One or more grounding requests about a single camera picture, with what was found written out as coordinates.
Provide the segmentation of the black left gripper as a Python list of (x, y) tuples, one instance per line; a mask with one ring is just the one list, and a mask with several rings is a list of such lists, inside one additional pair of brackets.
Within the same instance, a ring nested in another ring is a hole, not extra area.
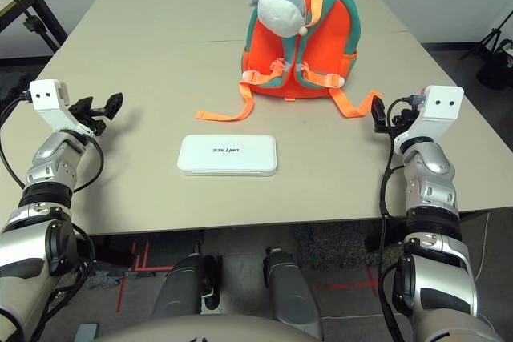
[[(92, 101), (92, 97), (86, 97), (78, 100), (71, 106), (71, 114), (79, 123), (89, 128), (94, 136), (100, 136), (106, 129), (106, 123), (101, 119), (95, 119), (95, 115), (91, 111)], [(108, 119), (113, 119), (122, 105), (122, 93), (111, 95), (103, 108), (103, 115)]]

